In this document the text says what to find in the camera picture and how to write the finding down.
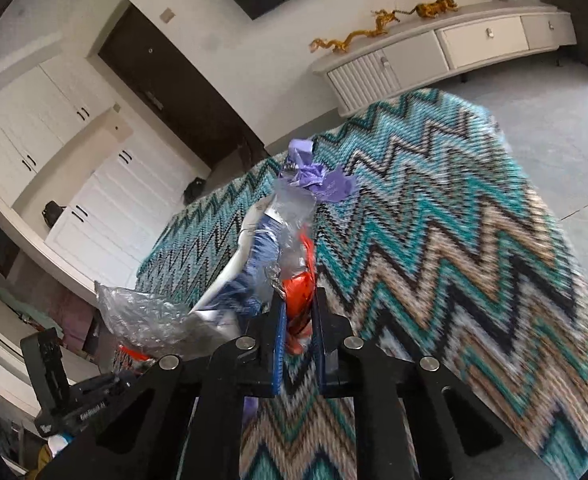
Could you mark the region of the clear plastic red trash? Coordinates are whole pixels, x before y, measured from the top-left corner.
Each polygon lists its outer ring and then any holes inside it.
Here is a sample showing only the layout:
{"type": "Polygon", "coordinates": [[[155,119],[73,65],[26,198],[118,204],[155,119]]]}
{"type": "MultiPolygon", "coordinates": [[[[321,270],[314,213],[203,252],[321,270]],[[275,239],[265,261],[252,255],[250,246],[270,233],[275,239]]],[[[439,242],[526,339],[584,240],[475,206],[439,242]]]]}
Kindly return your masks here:
{"type": "MultiPolygon", "coordinates": [[[[287,333],[301,336],[309,325],[311,295],[315,290],[313,248],[307,227],[315,196],[283,179],[274,185],[273,217],[282,225],[277,261],[267,267],[269,302],[273,295],[285,301],[287,333]]],[[[193,312],[185,302],[132,289],[95,284],[97,307],[108,330],[126,348],[148,358],[176,354],[186,360],[209,356],[221,344],[241,336],[260,312],[239,321],[234,312],[209,318],[193,312]]]]}

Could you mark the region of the purple paper trash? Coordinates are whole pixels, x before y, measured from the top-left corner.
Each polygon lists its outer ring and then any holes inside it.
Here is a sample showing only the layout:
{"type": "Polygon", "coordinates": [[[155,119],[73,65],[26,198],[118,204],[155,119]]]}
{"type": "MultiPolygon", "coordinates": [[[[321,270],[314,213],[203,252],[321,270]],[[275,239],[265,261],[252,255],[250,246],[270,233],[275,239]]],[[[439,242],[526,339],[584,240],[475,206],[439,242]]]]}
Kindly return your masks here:
{"type": "Polygon", "coordinates": [[[289,142],[280,178],[310,192],[320,203],[341,203],[354,196],[358,191],[356,178],[347,176],[341,166],[329,169],[323,162],[316,162],[314,147],[310,139],[289,142]]]}

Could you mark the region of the zigzag knitted table cloth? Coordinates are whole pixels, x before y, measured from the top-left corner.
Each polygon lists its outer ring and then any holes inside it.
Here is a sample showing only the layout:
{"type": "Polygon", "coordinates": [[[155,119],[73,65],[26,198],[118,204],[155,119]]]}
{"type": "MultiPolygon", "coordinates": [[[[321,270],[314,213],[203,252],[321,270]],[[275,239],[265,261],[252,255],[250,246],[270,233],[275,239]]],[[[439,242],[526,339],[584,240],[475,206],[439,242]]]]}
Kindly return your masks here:
{"type": "MultiPolygon", "coordinates": [[[[588,284],[558,220],[486,108],[437,89],[377,102],[313,136],[355,177],[313,215],[329,307],[388,353],[434,356],[560,479],[588,470],[588,284]]],[[[176,214],[135,289],[195,307],[286,152],[176,214]]],[[[351,401],[324,400],[311,348],[243,431],[242,479],[356,479],[351,401]]]]}

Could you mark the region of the black bag on shelf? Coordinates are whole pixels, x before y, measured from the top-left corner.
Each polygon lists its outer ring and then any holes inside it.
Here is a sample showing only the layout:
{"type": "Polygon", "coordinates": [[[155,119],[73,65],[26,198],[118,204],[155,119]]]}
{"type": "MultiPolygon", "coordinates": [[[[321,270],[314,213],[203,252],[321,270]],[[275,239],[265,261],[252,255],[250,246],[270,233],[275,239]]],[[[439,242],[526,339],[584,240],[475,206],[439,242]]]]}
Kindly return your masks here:
{"type": "Polygon", "coordinates": [[[49,229],[52,229],[65,209],[65,206],[59,205],[55,202],[55,200],[50,200],[47,202],[41,212],[45,225],[49,229]]]}

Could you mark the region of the white TV cabinet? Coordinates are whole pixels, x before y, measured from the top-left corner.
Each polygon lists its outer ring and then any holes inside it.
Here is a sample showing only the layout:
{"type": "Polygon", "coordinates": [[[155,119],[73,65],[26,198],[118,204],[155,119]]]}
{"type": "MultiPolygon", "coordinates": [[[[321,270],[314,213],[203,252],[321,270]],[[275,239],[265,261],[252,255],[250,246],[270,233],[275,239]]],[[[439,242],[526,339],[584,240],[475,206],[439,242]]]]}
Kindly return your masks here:
{"type": "Polygon", "coordinates": [[[577,44],[571,14],[551,4],[494,1],[439,18],[408,18],[384,36],[359,38],[347,53],[311,65],[334,92],[338,113],[477,68],[577,44]]]}

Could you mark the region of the dark entrance door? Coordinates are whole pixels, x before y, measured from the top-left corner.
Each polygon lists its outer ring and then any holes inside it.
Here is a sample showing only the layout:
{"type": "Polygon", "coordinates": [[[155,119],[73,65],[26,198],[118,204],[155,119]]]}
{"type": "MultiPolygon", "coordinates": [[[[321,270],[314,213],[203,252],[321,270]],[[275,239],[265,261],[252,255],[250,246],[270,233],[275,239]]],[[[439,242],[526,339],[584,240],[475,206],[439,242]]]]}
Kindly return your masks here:
{"type": "Polygon", "coordinates": [[[247,167],[268,157],[245,120],[133,4],[98,55],[208,167],[234,151],[247,167]]]}

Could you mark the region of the golden dragon figurine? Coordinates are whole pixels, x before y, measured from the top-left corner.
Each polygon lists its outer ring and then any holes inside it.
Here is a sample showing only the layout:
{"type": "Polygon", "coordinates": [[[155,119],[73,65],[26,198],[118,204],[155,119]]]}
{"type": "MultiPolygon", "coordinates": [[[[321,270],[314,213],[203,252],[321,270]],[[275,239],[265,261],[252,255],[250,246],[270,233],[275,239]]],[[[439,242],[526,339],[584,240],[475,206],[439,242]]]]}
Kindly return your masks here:
{"type": "Polygon", "coordinates": [[[352,44],[352,41],[358,38],[376,38],[387,34],[386,27],[398,22],[395,11],[379,10],[373,12],[374,28],[373,29],[358,29],[349,34],[343,39],[325,40],[315,38],[309,44],[309,51],[315,53],[318,50],[331,50],[333,53],[347,53],[352,44]]]}

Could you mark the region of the golden tiger figurine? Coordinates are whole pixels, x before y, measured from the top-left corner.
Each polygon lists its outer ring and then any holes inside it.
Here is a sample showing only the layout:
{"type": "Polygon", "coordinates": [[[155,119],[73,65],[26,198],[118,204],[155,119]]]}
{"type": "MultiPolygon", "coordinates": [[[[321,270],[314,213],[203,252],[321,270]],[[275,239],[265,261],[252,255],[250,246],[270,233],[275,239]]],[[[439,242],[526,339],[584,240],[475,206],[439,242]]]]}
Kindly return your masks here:
{"type": "Polygon", "coordinates": [[[416,14],[419,18],[437,18],[439,15],[448,12],[457,12],[459,10],[456,0],[435,0],[429,3],[416,3],[409,11],[395,10],[395,13],[412,15],[416,14]]]}

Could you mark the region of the white wall cupboard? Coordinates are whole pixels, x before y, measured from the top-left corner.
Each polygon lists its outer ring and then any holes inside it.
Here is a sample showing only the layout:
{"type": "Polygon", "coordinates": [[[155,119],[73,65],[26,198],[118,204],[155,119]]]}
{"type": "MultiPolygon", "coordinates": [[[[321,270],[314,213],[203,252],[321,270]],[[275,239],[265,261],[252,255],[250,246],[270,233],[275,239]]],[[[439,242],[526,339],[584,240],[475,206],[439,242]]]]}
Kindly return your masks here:
{"type": "Polygon", "coordinates": [[[61,53],[0,75],[0,225],[79,295],[133,287],[208,167],[110,70],[61,53]],[[66,209],[49,229],[42,210],[66,209]]]}

